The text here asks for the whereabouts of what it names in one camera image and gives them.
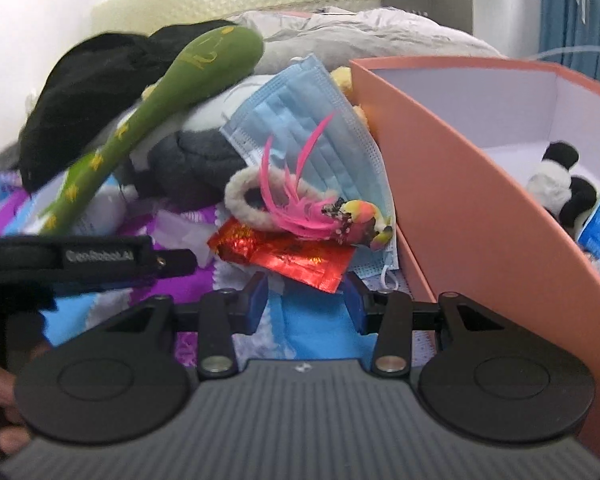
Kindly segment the person's left hand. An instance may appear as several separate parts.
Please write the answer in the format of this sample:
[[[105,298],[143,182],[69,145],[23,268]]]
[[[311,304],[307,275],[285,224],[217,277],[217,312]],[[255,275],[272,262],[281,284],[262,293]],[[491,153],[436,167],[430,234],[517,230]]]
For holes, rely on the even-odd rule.
[[[0,367],[0,454],[12,455],[30,441],[15,400],[16,376]]]

